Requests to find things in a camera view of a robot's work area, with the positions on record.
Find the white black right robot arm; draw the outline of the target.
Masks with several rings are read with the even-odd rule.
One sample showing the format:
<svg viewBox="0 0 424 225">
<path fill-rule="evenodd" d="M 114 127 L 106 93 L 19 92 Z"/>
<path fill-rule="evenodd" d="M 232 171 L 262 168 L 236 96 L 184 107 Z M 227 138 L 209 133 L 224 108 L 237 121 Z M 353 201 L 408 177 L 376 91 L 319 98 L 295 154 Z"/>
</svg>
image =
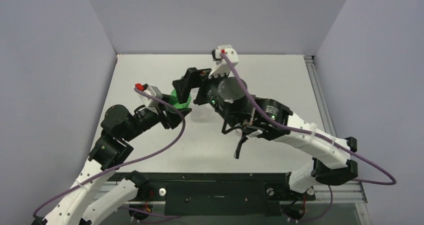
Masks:
<svg viewBox="0 0 424 225">
<path fill-rule="evenodd" d="M 288 173 L 282 184 L 287 198 L 294 199 L 315 185 L 339 186 L 357 178 L 358 164 L 351 159 L 357 151 L 355 138 L 332 137 L 282 103 L 247 94 L 243 80 L 228 75 L 212 77 L 210 73 L 210 69 L 188 68 L 172 86 L 180 103 L 187 102 L 191 91 L 197 89 L 194 103 L 211 105 L 223 118 L 223 133 L 231 128 L 242 131 L 236 159 L 249 138 L 284 143 L 312 157 L 303 168 Z"/>
</svg>

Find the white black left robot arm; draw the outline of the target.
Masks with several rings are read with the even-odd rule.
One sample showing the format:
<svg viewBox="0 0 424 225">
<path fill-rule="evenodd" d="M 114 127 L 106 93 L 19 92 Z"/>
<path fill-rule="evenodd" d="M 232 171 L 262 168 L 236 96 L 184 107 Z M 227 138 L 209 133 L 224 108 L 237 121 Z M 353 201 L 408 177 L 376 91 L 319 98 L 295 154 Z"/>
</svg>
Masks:
<svg viewBox="0 0 424 225">
<path fill-rule="evenodd" d="M 34 225 L 98 225 L 126 202 L 143 200 L 149 194 L 149 179 L 138 171 L 128 173 L 122 182 L 97 200 L 95 195 L 116 171 L 129 164 L 127 158 L 134 148 L 129 141 L 162 123 L 165 129 L 185 124 L 191 108 L 176 108 L 165 104 L 165 110 L 155 113 L 140 106 L 131 113 L 124 105 L 106 110 L 101 122 L 101 136 L 71 188 L 50 201 L 60 202 L 46 216 L 33 214 Z"/>
</svg>

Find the clear square plastic bottle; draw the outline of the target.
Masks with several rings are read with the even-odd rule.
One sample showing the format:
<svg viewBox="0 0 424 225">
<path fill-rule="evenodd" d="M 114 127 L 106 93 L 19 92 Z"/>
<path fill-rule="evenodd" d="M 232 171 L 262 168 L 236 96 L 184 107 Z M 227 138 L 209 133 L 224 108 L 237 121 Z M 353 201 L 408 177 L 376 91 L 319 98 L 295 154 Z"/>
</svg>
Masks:
<svg viewBox="0 0 424 225">
<path fill-rule="evenodd" d="M 190 91 L 190 98 L 191 98 L 190 107 L 192 111 L 189 114 L 189 117 L 195 123 L 207 123 L 210 118 L 210 110 L 206 104 L 204 105 L 195 104 L 195 100 L 197 98 L 198 93 L 199 93 L 199 88 L 193 88 Z"/>
</svg>

